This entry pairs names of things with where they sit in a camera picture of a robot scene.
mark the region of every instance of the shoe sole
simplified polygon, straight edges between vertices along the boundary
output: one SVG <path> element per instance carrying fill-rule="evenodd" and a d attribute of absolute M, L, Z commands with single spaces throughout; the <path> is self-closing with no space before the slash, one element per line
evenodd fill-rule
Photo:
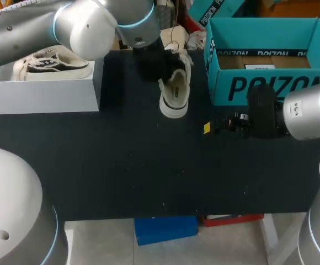
<path fill-rule="evenodd" d="M 165 104 L 164 98 L 162 96 L 160 96 L 160 110 L 161 110 L 162 114 L 164 114 L 168 118 L 179 119 L 187 113 L 188 102 L 187 102 L 186 106 L 182 109 L 172 109 L 172 108 L 169 108 Z"/>

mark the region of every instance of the cardboard box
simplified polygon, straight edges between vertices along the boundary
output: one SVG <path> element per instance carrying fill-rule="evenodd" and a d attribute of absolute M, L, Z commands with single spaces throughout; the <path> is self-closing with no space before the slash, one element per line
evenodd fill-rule
<path fill-rule="evenodd" d="M 247 105 L 248 88 L 260 83 L 272 85 L 279 99 L 320 83 L 320 19 L 212 18 L 206 30 L 214 105 Z M 274 68 L 244 67 L 249 64 Z"/>
<path fill-rule="evenodd" d="M 206 27 L 212 17 L 232 17 L 244 0 L 195 0 L 189 15 L 202 27 Z"/>
<path fill-rule="evenodd" d="M 320 0 L 258 0 L 257 16 L 262 18 L 315 18 Z"/>

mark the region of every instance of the sneaker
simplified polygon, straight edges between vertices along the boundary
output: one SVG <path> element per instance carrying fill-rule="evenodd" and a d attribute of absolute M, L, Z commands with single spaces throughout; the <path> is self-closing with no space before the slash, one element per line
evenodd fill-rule
<path fill-rule="evenodd" d="M 186 50 L 177 50 L 173 53 L 179 54 L 184 69 L 176 69 L 166 83 L 162 79 L 159 80 L 160 110 L 166 117 L 177 119 L 187 113 L 193 62 Z"/>
<path fill-rule="evenodd" d="M 81 79 L 91 74 L 89 62 L 62 45 L 52 46 L 17 61 L 13 67 L 13 79 L 25 80 L 70 80 Z"/>

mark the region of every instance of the floor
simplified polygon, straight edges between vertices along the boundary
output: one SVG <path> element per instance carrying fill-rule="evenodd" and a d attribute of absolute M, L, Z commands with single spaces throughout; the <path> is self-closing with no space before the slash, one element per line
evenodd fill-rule
<path fill-rule="evenodd" d="M 133 219 L 66 222 L 73 237 L 70 265 L 266 265 L 258 222 L 200 227 L 198 234 L 138 246 Z"/>

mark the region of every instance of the paper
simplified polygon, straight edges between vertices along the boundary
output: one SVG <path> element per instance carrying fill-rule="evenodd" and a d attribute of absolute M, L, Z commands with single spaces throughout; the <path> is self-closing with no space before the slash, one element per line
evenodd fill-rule
<path fill-rule="evenodd" d="M 244 65 L 245 69 L 275 69 L 274 65 Z"/>

